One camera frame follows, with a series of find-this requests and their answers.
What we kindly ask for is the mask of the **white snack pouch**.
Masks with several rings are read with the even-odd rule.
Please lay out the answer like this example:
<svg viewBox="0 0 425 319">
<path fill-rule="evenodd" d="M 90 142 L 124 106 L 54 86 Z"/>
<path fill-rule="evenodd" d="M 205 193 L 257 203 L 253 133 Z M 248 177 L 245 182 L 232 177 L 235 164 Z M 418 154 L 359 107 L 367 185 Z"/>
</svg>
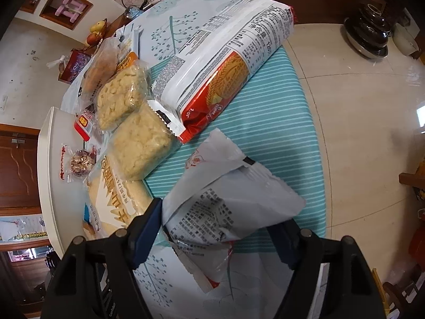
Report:
<svg viewBox="0 0 425 319">
<path fill-rule="evenodd" d="M 289 185 L 214 129 L 164 198 L 162 224 L 181 263 L 209 292 L 223 279 L 236 241 L 304 207 Z"/>
</svg>

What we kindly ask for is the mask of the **clear bag rice crisps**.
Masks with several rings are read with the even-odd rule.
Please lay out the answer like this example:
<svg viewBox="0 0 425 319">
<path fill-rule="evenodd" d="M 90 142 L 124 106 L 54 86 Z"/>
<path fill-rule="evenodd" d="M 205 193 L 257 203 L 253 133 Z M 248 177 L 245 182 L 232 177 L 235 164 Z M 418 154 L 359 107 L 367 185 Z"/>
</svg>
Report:
<svg viewBox="0 0 425 319">
<path fill-rule="evenodd" d="M 114 130 L 137 110 L 150 91 L 150 72 L 143 61 L 136 60 L 118 71 L 99 91 L 96 119 L 103 132 Z"/>
</svg>

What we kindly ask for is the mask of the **yellow cake package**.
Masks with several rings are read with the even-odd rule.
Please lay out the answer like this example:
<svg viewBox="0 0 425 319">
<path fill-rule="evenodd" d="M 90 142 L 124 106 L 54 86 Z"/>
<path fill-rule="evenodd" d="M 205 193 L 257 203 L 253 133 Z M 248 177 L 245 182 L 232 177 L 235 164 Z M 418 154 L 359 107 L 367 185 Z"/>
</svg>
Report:
<svg viewBox="0 0 425 319">
<path fill-rule="evenodd" d="M 153 199 L 145 182 L 123 180 L 108 155 L 96 162 L 85 185 L 88 219 L 84 229 L 90 239 L 106 238 L 127 228 L 135 217 L 144 214 Z"/>
</svg>

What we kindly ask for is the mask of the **red yellow snack packet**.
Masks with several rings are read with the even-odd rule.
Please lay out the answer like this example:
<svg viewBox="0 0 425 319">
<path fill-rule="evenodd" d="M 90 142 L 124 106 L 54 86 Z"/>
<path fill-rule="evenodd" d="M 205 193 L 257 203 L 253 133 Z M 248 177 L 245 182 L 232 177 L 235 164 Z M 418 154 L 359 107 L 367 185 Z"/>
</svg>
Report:
<svg viewBox="0 0 425 319">
<path fill-rule="evenodd" d="M 90 110 L 83 110 L 76 117 L 74 129 L 85 142 L 88 142 L 94 136 L 95 123 L 95 114 Z"/>
</svg>

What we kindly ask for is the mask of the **wooden door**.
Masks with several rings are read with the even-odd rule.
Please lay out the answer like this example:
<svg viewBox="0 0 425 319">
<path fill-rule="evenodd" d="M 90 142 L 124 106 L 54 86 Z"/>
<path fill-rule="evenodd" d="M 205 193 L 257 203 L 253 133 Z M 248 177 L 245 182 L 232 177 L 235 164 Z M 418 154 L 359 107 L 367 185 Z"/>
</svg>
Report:
<svg viewBox="0 0 425 319">
<path fill-rule="evenodd" d="M 40 131 L 1 125 L 1 215 L 41 213 L 37 183 L 37 141 Z"/>
</svg>

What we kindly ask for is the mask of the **large cracker package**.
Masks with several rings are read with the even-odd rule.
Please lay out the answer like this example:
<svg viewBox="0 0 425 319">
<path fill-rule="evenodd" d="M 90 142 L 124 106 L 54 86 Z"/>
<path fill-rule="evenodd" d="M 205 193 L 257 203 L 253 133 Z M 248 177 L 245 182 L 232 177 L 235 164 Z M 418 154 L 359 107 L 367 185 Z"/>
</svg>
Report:
<svg viewBox="0 0 425 319">
<path fill-rule="evenodd" d="M 230 104 L 293 31 L 293 8 L 274 0 L 233 0 L 211 17 L 154 81 L 148 104 L 181 143 Z"/>
</svg>

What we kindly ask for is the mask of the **patterned tablecloth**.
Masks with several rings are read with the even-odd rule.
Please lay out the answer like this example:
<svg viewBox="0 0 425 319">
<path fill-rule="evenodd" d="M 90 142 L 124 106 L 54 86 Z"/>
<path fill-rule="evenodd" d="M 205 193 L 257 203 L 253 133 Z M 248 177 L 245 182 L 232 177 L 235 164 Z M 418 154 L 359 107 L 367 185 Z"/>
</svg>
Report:
<svg viewBox="0 0 425 319">
<path fill-rule="evenodd" d="M 117 31 L 137 34 L 135 52 L 157 77 L 191 36 L 233 0 L 163 0 Z M 318 236 L 326 230 L 326 195 L 313 117 L 290 58 L 278 48 L 211 124 L 283 179 L 306 201 L 297 223 Z M 221 284 L 203 292 L 166 241 L 135 277 L 154 318 L 272 318 L 290 283 L 261 229 L 236 242 Z"/>
</svg>

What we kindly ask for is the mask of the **white wall shelf unit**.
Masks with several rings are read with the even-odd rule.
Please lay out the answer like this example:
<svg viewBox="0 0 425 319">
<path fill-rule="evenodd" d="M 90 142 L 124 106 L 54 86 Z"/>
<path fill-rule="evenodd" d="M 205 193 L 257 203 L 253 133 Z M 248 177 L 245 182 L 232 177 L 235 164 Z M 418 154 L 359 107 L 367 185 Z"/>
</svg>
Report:
<svg viewBox="0 0 425 319">
<path fill-rule="evenodd" d="M 84 43 L 92 25 L 113 22 L 123 12 L 115 0 L 37 0 L 32 12 L 20 9 L 15 16 Z"/>
</svg>

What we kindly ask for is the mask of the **fruit bowl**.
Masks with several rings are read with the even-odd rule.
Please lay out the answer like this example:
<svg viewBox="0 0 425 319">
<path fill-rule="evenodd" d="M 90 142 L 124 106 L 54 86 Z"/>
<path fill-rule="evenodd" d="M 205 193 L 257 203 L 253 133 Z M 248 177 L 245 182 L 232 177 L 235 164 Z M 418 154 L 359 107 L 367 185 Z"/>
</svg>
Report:
<svg viewBox="0 0 425 319">
<path fill-rule="evenodd" d="M 107 28 L 107 19 L 100 20 L 93 24 L 89 29 L 89 35 L 86 37 L 85 45 L 88 47 L 98 45 L 106 34 Z"/>
</svg>

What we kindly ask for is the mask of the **blue glass jar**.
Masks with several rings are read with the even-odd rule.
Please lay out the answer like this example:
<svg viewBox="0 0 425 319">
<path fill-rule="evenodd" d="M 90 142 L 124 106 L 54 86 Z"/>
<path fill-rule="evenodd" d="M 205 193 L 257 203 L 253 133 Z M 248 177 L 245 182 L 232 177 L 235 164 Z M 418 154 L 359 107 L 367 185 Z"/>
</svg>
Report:
<svg viewBox="0 0 425 319">
<path fill-rule="evenodd" d="M 130 5 L 125 9 L 124 16 L 126 19 L 133 20 L 143 13 L 143 10 L 135 5 Z"/>
</svg>

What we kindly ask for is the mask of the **white bucket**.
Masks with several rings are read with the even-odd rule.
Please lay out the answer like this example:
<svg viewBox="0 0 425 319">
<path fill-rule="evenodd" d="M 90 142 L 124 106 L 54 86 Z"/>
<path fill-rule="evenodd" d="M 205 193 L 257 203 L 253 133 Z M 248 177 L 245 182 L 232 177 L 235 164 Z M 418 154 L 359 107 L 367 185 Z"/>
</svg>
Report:
<svg viewBox="0 0 425 319">
<path fill-rule="evenodd" d="M 404 56 L 410 56 L 419 50 L 419 47 L 414 38 L 401 24 L 396 23 L 394 25 L 393 41 Z"/>
</svg>

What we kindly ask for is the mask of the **red gift box with bag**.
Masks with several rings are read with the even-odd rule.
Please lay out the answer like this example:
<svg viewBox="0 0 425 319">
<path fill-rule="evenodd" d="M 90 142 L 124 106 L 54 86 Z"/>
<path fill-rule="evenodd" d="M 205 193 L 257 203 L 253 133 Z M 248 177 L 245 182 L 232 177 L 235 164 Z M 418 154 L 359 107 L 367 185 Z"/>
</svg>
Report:
<svg viewBox="0 0 425 319">
<path fill-rule="evenodd" d="M 58 68 L 58 80 L 71 84 L 82 69 L 89 63 L 91 56 L 79 49 L 73 49 L 69 56 L 61 56 L 58 60 L 46 64 L 49 69 Z"/>
</svg>

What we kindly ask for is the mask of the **pink dumbbells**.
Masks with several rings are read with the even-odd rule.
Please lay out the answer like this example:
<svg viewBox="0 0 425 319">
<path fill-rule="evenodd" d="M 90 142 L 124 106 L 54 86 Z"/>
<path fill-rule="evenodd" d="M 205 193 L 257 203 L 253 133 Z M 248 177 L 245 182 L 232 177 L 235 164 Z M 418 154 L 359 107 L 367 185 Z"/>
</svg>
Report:
<svg viewBox="0 0 425 319">
<path fill-rule="evenodd" d="M 74 23 L 86 9 L 87 5 L 79 0 L 63 0 L 59 8 L 56 9 L 55 16 L 66 16 L 70 23 Z"/>
</svg>

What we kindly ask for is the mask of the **small nut snack packet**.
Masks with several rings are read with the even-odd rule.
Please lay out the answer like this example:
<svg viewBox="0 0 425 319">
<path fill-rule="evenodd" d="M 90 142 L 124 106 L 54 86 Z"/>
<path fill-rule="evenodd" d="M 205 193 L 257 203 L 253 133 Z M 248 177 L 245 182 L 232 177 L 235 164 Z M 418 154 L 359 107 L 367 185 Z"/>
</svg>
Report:
<svg viewBox="0 0 425 319">
<path fill-rule="evenodd" d="M 61 180 L 70 183 L 83 181 L 96 163 L 96 150 L 74 150 L 68 145 L 61 147 Z"/>
</svg>

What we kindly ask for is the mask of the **white plastic storage bin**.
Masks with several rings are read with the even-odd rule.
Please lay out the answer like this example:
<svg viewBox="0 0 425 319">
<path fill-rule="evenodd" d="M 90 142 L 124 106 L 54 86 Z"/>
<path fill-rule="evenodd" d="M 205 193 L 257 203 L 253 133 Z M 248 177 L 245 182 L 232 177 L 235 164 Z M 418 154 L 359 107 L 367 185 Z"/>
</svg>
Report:
<svg viewBox="0 0 425 319">
<path fill-rule="evenodd" d="M 87 200 L 84 184 L 69 182 L 66 148 L 79 150 L 83 139 L 74 130 L 72 114 L 50 108 L 37 143 L 37 182 L 40 206 L 48 239 L 62 257 L 76 236 L 84 234 L 83 218 Z"/>
</svg>

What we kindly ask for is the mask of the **black stacked pots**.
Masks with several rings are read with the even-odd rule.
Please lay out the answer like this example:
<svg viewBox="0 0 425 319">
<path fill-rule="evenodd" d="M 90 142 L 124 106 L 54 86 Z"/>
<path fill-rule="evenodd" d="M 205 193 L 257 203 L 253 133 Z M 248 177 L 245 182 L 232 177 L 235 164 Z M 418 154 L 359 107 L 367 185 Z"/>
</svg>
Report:
<svg viewBox="0 0 425 319">
<path fill-rule="evenodd" d="M 381 59 L 388 56 L 391 27 L 374 5 L 362 5 L 348 16 L 344 29 L 351 45 L 364 57 Z"/>
</svg>

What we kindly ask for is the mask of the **bag of round pastries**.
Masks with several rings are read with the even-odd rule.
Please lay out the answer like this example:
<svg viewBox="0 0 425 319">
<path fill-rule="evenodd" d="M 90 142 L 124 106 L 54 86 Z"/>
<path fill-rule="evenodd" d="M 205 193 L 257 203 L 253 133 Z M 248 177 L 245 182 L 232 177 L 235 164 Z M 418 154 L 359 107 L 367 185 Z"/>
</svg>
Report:
<svg viewBox="0 0 425 319">
<path fill-rule="evenodd" d="M 114 75 L 119 55 L 119 43 L 119 39 L 116 37 L 103 40 L 89 69 L 84 73 L 81 82 L 83 94 L 93 94 Z"/>
</svg>

